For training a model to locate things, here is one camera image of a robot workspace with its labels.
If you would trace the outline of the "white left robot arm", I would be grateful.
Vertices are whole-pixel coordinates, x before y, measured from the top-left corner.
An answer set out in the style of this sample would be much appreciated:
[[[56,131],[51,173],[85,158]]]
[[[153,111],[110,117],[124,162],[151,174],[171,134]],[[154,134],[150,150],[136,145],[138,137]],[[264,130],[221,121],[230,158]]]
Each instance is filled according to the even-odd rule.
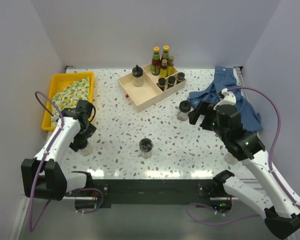
[[[21,175],[25,196],[60,201],[71,191],[89,196],[94,190],[91,174],[73,171],[64,174],[60,163],[68,149],[74,152],[88,147],[88,139],[96,131],[90,123],[96,109],[87,100],[79,100],[75,108],[65,108],[44,147],[32,159],[24,159]]]

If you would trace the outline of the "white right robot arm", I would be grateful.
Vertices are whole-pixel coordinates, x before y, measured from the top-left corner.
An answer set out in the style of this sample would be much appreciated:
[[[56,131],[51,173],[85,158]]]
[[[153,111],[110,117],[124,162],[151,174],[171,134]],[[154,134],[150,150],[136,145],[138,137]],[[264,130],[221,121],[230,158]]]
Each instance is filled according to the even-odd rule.
[[[300,229],[300,197],[276,167],[270,165],[269,154],[258,135],[243,128],[236,107],[202,101],[188,113],[189,123],[195,125],[201,115],[204,119],[200,127],[217,134],[228,152],[255,176],[265,194],[246,185],[229,170],[213,178],[213,192],[220,197],[228,194],[238,198],[257,212],[270,232],[281,240]]]

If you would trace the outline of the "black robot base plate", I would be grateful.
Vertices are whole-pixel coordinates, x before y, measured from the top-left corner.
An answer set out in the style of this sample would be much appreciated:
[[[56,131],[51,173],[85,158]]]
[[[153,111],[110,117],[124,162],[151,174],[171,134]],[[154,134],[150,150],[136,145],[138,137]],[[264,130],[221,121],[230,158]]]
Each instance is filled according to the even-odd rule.
[[[90,179],[87,186],[103,193],[103,208],[199,203],[225,213],[233,206],[232,197],[211,179]]]

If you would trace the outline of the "spice jar black lid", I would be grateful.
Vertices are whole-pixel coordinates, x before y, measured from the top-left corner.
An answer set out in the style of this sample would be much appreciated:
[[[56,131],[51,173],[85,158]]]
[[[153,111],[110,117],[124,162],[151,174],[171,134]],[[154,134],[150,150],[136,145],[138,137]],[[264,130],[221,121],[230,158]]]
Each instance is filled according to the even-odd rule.
[[[165,91],[166,79],[164,77],[160,77],[157,82],[158,87],[162,92]]]
[[[175,85],[176,82],[176,78],[174,76],[169,76],[168,77],[168,84],[167,84],[167,88],[172,88]]]

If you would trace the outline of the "glass shaker jar white powder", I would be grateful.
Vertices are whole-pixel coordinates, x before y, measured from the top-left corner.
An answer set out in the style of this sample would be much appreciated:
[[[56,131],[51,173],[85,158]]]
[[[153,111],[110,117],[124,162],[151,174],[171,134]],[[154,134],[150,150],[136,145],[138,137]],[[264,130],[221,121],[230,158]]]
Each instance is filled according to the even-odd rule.
[[[142,87],[144,85],[143,69],[140,66],[136,65],[132,69],[132,76],[132,82],[135,87]]]

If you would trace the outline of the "small yellow oil bottle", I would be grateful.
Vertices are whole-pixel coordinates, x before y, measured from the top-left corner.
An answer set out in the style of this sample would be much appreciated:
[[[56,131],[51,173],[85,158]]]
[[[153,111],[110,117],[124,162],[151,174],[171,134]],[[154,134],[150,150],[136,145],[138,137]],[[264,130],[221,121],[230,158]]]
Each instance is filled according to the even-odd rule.
[[[174,73],[174,56],[169,56],[167,60],[167,76],[171,76]]]
[[[167,77],[167,70],[168,70],[168,60],[163,59],[161,62],[161,67],[160,67],[160,78],[166,78]]]

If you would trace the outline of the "small dark spice jar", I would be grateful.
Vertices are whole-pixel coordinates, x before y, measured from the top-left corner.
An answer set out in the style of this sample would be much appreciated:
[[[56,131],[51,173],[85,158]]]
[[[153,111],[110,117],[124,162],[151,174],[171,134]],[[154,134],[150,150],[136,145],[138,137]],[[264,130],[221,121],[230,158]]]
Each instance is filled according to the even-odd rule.
[[[177,74],[177,83],[181,83],[185,80],[185,73],[184,72],[179,72]]]

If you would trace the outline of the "glass shaker jar brown residue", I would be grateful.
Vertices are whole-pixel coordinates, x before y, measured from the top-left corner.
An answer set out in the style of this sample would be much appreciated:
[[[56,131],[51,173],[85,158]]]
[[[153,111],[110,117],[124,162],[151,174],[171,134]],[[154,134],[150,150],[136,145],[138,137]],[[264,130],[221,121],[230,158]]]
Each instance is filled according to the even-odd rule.
[[[186,121],[188,119],[188,113],[191,111],[192,105],[188,100],[180,102],[178,107],[178,113],[176,115],[179,121]]]

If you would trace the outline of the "beige wooden divided box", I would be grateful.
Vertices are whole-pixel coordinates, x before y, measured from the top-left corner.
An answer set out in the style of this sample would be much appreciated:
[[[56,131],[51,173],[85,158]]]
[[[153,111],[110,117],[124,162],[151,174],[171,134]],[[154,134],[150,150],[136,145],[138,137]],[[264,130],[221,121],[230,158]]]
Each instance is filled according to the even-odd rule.
[[[183,82],[176,83],[171,88],[168,88],[168,83],[166,82],[164,91],[161,91],[157,85],[159,76],[151,73],[151,64],[143,66],[142,70],[144,84],[141,87],[134,86],[133,74],[131,72],[117,80],[124,96],[129,95],[127,99],[132,103],[137,112],[141,112],[172,94],[179,92],[185,87],[187,82],[185,79]]]

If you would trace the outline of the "sauce bottle green label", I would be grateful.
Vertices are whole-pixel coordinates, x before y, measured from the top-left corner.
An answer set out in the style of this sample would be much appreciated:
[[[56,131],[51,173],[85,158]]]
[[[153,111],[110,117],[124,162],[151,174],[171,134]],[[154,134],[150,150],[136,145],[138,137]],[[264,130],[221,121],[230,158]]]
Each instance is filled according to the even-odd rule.
[[[163,60],[166,60],[166,63],[168,63],[169,57],[170,57],[170,46],[169,45],[164,45],[162,56],[161,56],[161,62]]]
[[[153,48],[153,55],[151,61],[151,73],[154,76],[157,76],[160,74],[160,70],[161,70],[160,48],[158,46],[155,46]]]

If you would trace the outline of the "glass jar black rim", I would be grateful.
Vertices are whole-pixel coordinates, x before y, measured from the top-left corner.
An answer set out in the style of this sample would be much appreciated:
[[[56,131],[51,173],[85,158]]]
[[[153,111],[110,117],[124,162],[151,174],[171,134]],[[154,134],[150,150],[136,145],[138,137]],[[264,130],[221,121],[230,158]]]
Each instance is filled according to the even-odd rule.
[[[143,138],[139,142],[140,155],[144,159],[148,159],[153,154],[154,144],[149,138]]]

